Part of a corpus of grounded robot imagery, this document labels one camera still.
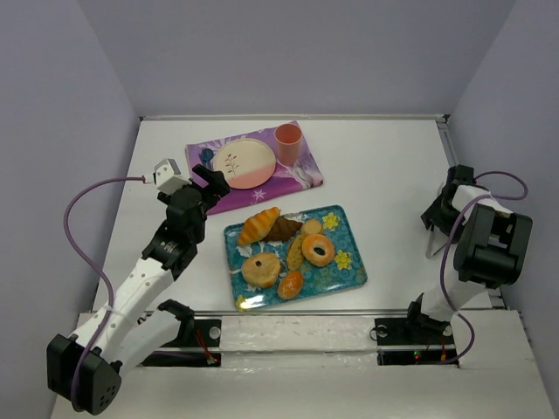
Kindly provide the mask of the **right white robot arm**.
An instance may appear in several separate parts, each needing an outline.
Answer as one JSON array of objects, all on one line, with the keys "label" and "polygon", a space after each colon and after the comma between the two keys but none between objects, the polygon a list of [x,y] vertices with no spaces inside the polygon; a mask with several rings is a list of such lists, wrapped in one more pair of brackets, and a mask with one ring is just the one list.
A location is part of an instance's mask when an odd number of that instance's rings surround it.
[{"label": "right white robot arm", "polygon": [[412,301],[407,324],[442,334],[454,314],[485,290],[514,284],[524,265],[533,226],[478,184],[472,167],[448,169],[438,196],[422,214],[429,232],[446,237],[438,284]]}]

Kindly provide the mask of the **metal tongs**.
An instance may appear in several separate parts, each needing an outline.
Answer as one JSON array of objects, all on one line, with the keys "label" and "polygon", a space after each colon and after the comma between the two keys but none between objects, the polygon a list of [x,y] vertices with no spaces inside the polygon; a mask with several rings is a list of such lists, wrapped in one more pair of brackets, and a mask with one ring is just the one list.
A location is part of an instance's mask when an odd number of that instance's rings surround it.
[{"label": "metal tongs", "polygon": [[438,227],[432,225],[428,230],[425,257],[432,259],[436,257],[446,246],[447,235]]}]

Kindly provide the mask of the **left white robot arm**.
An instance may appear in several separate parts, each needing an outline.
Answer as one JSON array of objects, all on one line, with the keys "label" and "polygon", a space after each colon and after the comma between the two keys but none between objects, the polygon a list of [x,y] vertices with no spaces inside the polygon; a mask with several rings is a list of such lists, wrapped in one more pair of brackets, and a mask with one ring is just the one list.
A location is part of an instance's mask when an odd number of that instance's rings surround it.
[{"label": "left white robot arm", "polygon": [[55,335],[46,348],[47,386],[77,412],[104,412],[132,368],[193,329],[193,311],[172,299],[137,322],[192,262],[205,237],[208,211],[230,192],[222,172],[201,164],[193,172],[204,186],[183,177],[172,159],[155,166],[149,180],[166,206],[161,225],[119,287],[99,274],[107,288],[105,305],[69,336]]}]

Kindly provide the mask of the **orange glazed donut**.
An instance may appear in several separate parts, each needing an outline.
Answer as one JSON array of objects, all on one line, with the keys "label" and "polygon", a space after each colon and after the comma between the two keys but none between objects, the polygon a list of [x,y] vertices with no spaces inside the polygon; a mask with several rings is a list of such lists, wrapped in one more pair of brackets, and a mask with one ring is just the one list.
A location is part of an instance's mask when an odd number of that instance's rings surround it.
[{"label": "orange glazed donut", "polygon": [[329,238],[322,234],[306,236],[301,245],[303,257],[312,265],[323,267],[335,257],[335,247]]}]

